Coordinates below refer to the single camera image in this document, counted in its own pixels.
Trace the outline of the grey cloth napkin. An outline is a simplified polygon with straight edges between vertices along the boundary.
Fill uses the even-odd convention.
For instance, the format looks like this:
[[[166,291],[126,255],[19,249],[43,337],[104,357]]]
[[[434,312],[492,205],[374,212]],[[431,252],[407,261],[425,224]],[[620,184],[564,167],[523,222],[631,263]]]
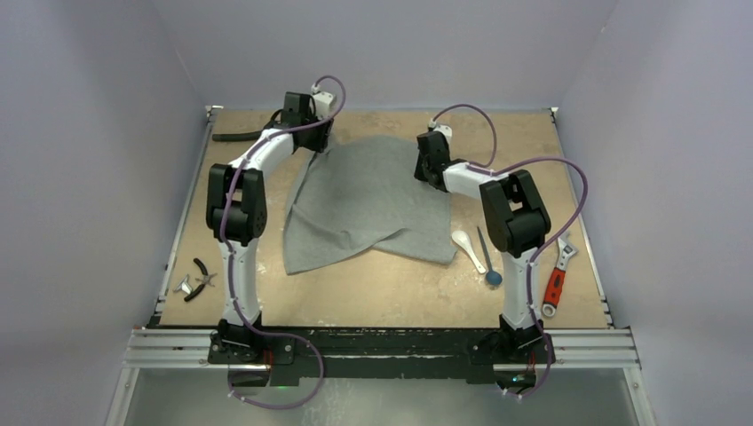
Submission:
[[[450,198],[415,179],[417,156],[416,142],[385,135],[314,154],[286,203],[286,272],[320,269],[370,249],[450,264]]]

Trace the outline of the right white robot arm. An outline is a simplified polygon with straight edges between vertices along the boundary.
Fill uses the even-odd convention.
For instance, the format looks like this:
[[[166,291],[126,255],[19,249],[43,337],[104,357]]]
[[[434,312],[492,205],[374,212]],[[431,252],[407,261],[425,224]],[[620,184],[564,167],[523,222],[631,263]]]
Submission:
[[[452,160],[446,135],[429,130],[416,137],[415,178],[444,193],[481,202],[491,244],[503,260],[503,309],[500,330],[476,348],[497,352],[511,361],[528,355],[542,339],[541,313],[534,301],[538,265],[535,260],[551,220],[527,170],[494,172],[470,162]]]

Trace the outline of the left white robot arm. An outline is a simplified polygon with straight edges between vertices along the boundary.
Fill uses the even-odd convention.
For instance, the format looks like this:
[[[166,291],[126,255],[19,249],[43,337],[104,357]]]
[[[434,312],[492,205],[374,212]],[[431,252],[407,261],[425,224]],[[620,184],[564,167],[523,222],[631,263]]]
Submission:
[[[261,307],[256,254],[268,219],[266,177],[300,149],[327,149],[336,102],[335,95],[319,88],[309,94],[287,92],[282,108],[261,130],[219,136],[222,142],[252,143],[237,159],[210,167],[205,213],[226,269],[226,301],[216,346],[241,362],[257,361],[280,340],[257,324]]]

